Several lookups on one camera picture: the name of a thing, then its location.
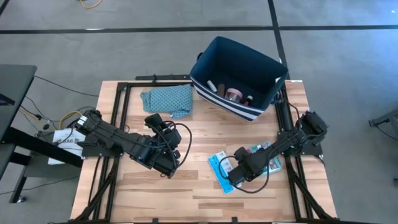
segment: wooden tabletop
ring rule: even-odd
[[[107,122],[111,119],[116,85],[117,82],[114,81],[103,82],[99,94],[97,109]],[[303,83],[286,81],[286,87],[289,101],[299,108],[300,113],[308,110]],[[144,118],[150,114],[142,109],[139,96],[142,91],[150,89],[152,88],[134,87],[131,90],[126,119],[130,133],[153,135],[150,129],[144,126]],[[279,130],[274,106],[271,105],[257,120],[248,123],[201,99],[195,91],[193,100],[193,114],[179,120],[193,133],[193,143],[187,161],[176,171],[172,179],[168,179],[161,178],[158,171],[148,170],[130,160],[125,154],[119,165],[111,221],[151,222],[152,218],[159,218],[160,222],[230,222],[231,217],[237,217],[240,222],[294,221],[282,156],[279,156],[279,159],[284,168],[271,174],[268,186],[257,194],[246,194],[238,190],[228,195],[224,194],[207,161],[208,157],[220,151],[232,155],[241,146],[249,147],[264,141],[274,142]],[[120,123],[122,106],[123,103],[119,106],[116,124]],[[167,113],[162,113],[161,116],[163,120],[170,120]],[[182,136],[182,142],[177,149],[184,156],[189,134],[183,128],[178,128],[178,131]],[[71,218],[78,216],[87,206],[96,160],[97,158],[89,158],[84,161]],[[323,164],[313,156],[302,156],[302,160],[309,191],[325,211],[335,217]],[[264,180],[265,177],[259,177],[252,182],[245,182],[243,188],[258,189]],[[108,193],[105,193],[100,217],[104,216],[107,196]],[[305,217],[300,192],[298,197],[302,216]]]

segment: black desk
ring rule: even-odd
[[[8,162],[24,166],[10,203],[18,201],[27,178],[25,172],[29,164],[37,165],[37,162],[31,156],[14,152],[16,146],[41,154],[41,161],[45,161],[43,156],[47,156],[79,168],[83,164],[80,156],[11,127],[11,123],[34,79],[36,69],[37,67],[33,65],[0,65],[0,93],[14,101],[13,105],[0,106],[0,179]]]

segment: gray floor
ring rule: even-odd
[[[281,26],[398,24],[397,1],[275,0],[275,8]],[[10,0],[0,17],[0,29],[238,25],[271,25],[267,1],[104,0],[87,11],[74,0]],[[0,35],[0,63],[36,65],[38,76],[98,93],[103,80],[188,73],[197,53],[217,35],[278,59],[272,31],[29,34]],[[369,128],[368,120],[398,108],[398,30],[284,31],[282,40],[291,78],[304,80],[311,109],[330,125],[323,150],[338,216],[396,223],[398,190],[392,178],[398,176],[398,142]],[[96,98],[40,80],[28,96],[52,119],[96,104]],[[34,109],[29,101],[24,105]],[[35,133],[20,115],[13,126]],[[0,193],[13,189],[20,171],[9,165]],[[28,179],[26,187],[56,180]],[[29,201],[22,204],[8,204],[9,196],[1,195],[2,223],[67,220],[76,185],[74,179],[26,191]]]

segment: blue cloth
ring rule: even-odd
[[[156,88],[142,92],[140,96],[146,112],[169,112],[173,119],[192,113],[192,87],[189,84]]]

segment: blue fabric bin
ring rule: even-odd
[[[243,44],[216,37],[193,66],[190,76],[198,94],[235,115],[253,121],[262,114],[280,90],[287,77],[287,68],[270,57]],[[213,93],[207,81],[225,90],[235,88],[253,96],[250,106],[224,99]]]

